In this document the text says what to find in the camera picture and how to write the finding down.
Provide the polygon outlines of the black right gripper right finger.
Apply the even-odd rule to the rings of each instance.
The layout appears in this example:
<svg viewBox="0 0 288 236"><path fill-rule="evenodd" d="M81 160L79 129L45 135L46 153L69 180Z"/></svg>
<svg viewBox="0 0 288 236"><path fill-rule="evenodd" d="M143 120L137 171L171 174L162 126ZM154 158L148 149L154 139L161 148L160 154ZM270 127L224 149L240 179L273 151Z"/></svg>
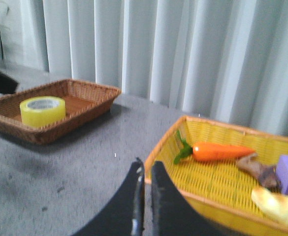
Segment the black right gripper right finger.
<svg viewBox="0 0 288 236"><path fill-rule="evenodd" d="M152 213L155 236L221 236L185 200L160 161L152 167Z"/></svg>

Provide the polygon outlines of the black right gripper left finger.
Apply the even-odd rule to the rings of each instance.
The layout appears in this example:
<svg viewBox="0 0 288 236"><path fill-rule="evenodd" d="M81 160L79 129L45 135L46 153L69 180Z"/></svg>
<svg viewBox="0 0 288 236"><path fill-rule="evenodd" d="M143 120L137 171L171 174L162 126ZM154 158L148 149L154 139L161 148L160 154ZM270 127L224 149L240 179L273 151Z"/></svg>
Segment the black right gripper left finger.
<svg viewBox="0 0 288 236"><path fill-rule="evenodd" d="M110 201L75 236L141 236L144 231L144 164L136 158Z"/></svg>

